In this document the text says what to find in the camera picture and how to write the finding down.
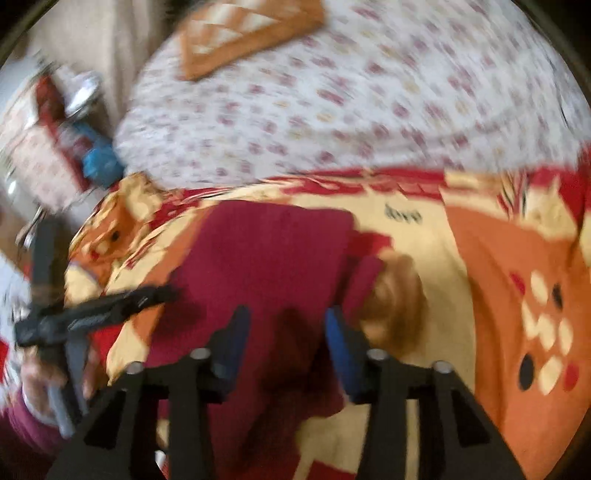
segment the silver screw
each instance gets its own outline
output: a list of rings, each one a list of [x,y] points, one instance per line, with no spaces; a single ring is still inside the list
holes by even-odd
[[[140,372],[144,371],[144,364],[142,362],[131,362],[127,367],[125,367],[125,371],[129,375],[136,375]]]
[[[453,365],[445,360],[438,360],[433,364],[433,368],[441,374],[450,374],[453,372]]]
[[[207,360],[211,354],[209,348],[196,348],[189,354],[189,356],[193,360]]]
[[[372,348],[368,350],[368,358],[376,362],[383,362],[388,358],[388,352],[381,348]]]

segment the maroon cloth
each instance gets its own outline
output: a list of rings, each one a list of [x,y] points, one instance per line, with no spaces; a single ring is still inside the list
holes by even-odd
[[[323,340],[324,314],[335,303],[353,312],[382,268],[377,258],[348,256],[354,236],[344,210],[226,201],[174,272],[171,282],[183,293],[158,322],[149,367],[204,346],[236,306],[252,314],[236,390],[210,408],[221,479],[247,478],[239,475],[246,469],[257,478],[257,467],[269,474],[270,462],[277,464],[274,480],[291,478],[299,423],[343,407]]]
[[[14,405],[0,412],[0,476],[43,480],[63,442],[56,428],[31,415],[19,394]]]

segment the bed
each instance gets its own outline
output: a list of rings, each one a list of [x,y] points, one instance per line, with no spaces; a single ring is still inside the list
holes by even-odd
[[[584,65],[565,53],[563,36],[544,28],[546,17],[534,15],[536,27],[560,54],[508,1],[448,2],[449,9],[437,0],[325,5],[325,29],[196,83],[178,78],[178,38],[160,47],[115,133],[131,175],[72,245],[70,300],[169,280],[205,212],[225,200],[348,210],[361,238],[353,242],[357,254],[379,256],[392,246],[410,254],[428,302],[453,313],[431,318],[428,340],[405,360],[451,359],[529,479],[583,478],[569,467],[584,471],[581,452],[589,445],[589,360],[581,350],[590,242]],[[318,169],[331,171],[297,174]],[[491,239],[518,242],[520,258]],[[525,246],[534,244],[530,255]],[[441,259],[437,268],[428,266],[429,249]],[[483,255],[490,264],[480,265]],[[444,294],[446,281],[459,285],[453,295],[461,298]],[[491,306],[493,283],[510,299],[511,325]],[[559,283],[569,285],[561,306]],[[112,378],[129,361],[154,361],[150,349],[160,361],[174,359],[183,332],[173,327],[172,335],[166,326],[174,322],[163,319],[171,320],[166,311],[151,311],[96,338]],[[490,345],[488,336],[502,339]],[[483,366],[504,355],[502,368]],[[495,381],[483,382],[486,375]],[[313,409],[301,411],[291,424],[291,450],[277,458],[288,458],[292,470],[262,464],[245,478],[351,478],[366,412],[335,401],[316,406],[317,418]],[[537,429],[531,448],[525,427]]]

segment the human hand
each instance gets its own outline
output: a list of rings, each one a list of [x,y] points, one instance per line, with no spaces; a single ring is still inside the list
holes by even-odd
[[[91,348],[82,376],[82,391],[88,400],[107,383],[107,374],[96,350]],[[47,396],[48,387],[63,387],[67,377],[57,366],[43,362],[37,348],[27,349],[21,366],[22,393],[30,407],[44,417],[54,417]]]

